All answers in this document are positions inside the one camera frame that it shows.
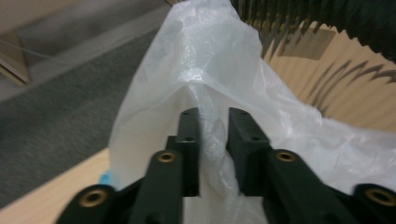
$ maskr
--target gray carpet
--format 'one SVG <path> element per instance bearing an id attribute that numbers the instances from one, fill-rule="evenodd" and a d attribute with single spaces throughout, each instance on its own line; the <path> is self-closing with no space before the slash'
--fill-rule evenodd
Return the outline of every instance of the gray carpet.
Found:
<path id="1" fill-rule="evenodd" d="M 0 208 L 107 146 L 155 34 L 0 104 Z"/>

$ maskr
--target plastic bag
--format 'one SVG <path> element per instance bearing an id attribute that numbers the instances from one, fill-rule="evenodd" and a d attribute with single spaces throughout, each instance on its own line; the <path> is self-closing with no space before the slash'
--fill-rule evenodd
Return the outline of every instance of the plastic bag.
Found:
<path id="1" fill-rule="evenodd" d="M 396 136 L 324 119 L 299 102 L 260 58 L 257 32 L 228 0 L 173 6 L 124 99 L 110 139 L 113 185 L 143 176 L 150 156 L 177 132 L 180 112 L 198 107 L 203 148 L 200 198 L 185 199 L 185 223 L 266 223 L 261 198 L 238 195 L 225 150 L 229 107 L 248 111 L 273 148 L 300 154 L 328 185 L 396 189 Z"/>

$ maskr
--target white plastic bag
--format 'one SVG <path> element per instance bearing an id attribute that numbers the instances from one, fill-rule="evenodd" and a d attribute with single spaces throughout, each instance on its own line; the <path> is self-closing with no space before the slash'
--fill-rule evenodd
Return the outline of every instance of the white plastic bag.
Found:
<path id="1" fill-rule="evenodd" d="M 109 146 L 115 187 L 143 176 L 150 156 L 177 133 L 180 112 L 198 107 L 201 198 L 185 200 L 185 223 L 265 223 L 261 199 L 238 195 L 225 151 L 228 108 L 237 107 L 253 116 L 273 148 L 300 154 L 326 184 L 346 193 L 359 183 L 396 189 L 396 135 L 322 118 L 293 96 L 260 51 L 257 32 L 228 0 L 173 6 L 114 124 Z"/>

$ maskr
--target wooden table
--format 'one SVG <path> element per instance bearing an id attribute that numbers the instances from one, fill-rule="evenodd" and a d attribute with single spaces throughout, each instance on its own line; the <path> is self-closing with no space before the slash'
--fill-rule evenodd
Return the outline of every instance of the wooden table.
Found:
<path id="1" fill-rule="evenodd" d="M 97 184 L 108 168 L 104 149 L 0 210 L 0 224 L 54 223 L 76 193 Z"/>

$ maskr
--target brass insert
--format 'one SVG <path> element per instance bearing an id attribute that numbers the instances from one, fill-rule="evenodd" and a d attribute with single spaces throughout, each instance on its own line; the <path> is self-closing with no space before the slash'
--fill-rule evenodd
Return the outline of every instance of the brass insert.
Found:
<path id="1" fill-rule="evenodd" d="M 369 199 L 376 203 L 385 206 L 396 206 L 396 198 L 385 190 L 367 189 L 364 193 Z"/>
<path id="2" fill-rule="evenodd" d="M 171 162 L 175 160 L 176 155 L 171 152 L 164 152 L 163 154 L 158 156 L 158 161 L 161 162 Z"/>
<path id="3" fill-rule="evenodd" d="M 294 154 L 291 154 L 289 152 L 279 152 L 276 154 L 276 157 L 280 161 L 295 161 L 296 157 Z"/>
<path id="4" fill-rule="evenodd" d="M 84 194 L 79 200 L 83 207 L 95 207 L 107 199 L 107 193 L 102 189 L 93 189 Z"/>

